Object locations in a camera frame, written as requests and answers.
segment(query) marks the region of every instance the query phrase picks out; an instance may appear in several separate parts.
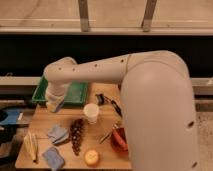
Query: green plastic tray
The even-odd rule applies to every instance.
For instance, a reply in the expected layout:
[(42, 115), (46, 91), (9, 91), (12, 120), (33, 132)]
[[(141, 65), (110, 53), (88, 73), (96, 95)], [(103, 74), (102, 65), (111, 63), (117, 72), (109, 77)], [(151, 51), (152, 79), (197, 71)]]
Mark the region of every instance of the green plastic tray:
[[(45, 105), (45, 90), (47, 80), (41, 77), (39, 84), (33, 94), (32, 102)], [(65, 106), (83, 106), (86, 102), (88, 83), (72, 82), (64, 99)]]

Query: paper cup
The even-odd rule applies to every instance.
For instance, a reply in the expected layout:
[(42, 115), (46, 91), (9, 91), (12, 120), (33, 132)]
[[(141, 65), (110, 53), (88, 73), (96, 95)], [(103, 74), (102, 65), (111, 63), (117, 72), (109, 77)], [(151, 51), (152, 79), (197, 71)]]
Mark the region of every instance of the paper cup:
[(83, 110), (87, 121), (90, 124), (95, 124), (97, 122), (98, 119), (98, 115), (99, 115), (99, 106), (94, 104), (94, 103), (89, 103), (86, 106), (84, 106), (84, 110)]

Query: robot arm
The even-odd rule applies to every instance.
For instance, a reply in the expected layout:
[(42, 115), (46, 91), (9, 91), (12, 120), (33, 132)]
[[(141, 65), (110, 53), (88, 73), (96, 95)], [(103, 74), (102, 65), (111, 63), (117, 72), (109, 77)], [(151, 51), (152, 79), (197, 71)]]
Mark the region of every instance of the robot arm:
[(135, 53), (76, 65), (63, 58), (44, 70), (47, 108), (55, 112), (72, 80), (122, 84), (122, 113), (134, 171), (197, 170), (193, 91), (174, 53)]

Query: black wall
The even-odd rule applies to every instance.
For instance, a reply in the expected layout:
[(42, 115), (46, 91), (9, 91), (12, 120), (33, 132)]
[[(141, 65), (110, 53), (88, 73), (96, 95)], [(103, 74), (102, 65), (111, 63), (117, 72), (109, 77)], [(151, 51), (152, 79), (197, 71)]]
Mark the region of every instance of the black wall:
[(41, 76), (64, 56), (78, 63), (151, 50), (170, 50), (187, 63), (192, 77), (213, 75), (213, 36), (0, 35), (0, 75)]

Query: grapes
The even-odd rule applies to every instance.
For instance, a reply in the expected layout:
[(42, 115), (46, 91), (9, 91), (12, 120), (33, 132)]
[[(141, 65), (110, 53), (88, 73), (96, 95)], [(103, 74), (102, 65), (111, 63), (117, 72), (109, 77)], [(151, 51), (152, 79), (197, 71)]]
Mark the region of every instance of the grapes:
[(83, 126), (83, 119), (76, 119), (70, 126), (70, 139), (73, 152), (76, 156), (78, 156), (81, 151), (80, 146), (82, 142)]

